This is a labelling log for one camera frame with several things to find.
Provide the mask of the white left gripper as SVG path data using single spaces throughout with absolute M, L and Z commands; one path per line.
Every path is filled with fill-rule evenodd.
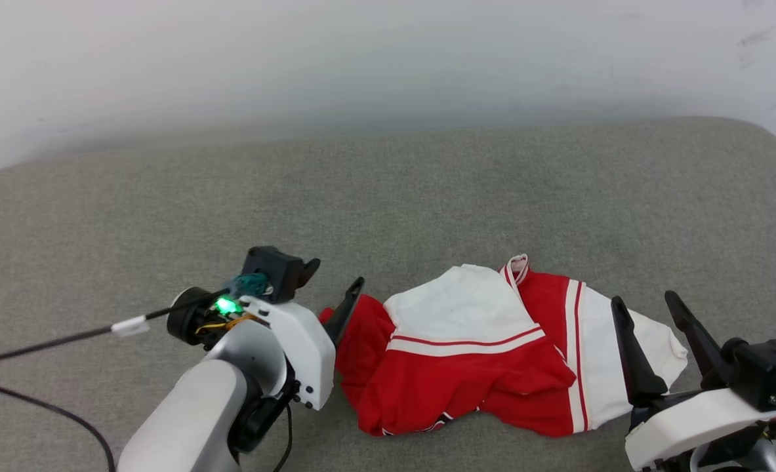
M 298 288 L 306 286 L 320 266 L 320 259 L 304 263 Z M 321 410 L 333 392 L 335 345 L 342 341 L 364 286 L 363 277 L 355 279 L 322 324 L 313 311 L 295 302 L 271 304 L 241 298 L 246 313 L 254 317 L 240 324 L 245 336 L 240 343 L 241 371 L 258 382 L 266 397 L 279 397 L 286 380 L 292 378 L 300 383 L 300 402 Z

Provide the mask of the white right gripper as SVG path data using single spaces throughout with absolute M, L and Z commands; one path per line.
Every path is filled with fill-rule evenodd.
M 664 301 L 674 325 L 689 343 L 702 376 L 702 389 L 715 389 L 658 412 L 626 436 L 626 454 L 633 470 L 653 467 L 700 445 L 738 432 L 757 421 L 776 417 L 776 409 L 758 410 L 727 387 L 729 365 L 721 347 L 685 305 L 678 293 L 667 290 Z M 668 391 L 649 364 L 634 333 L 636 325 L 623 299 L 611 298 L 611 311 L 628 403 L 649 406 Z

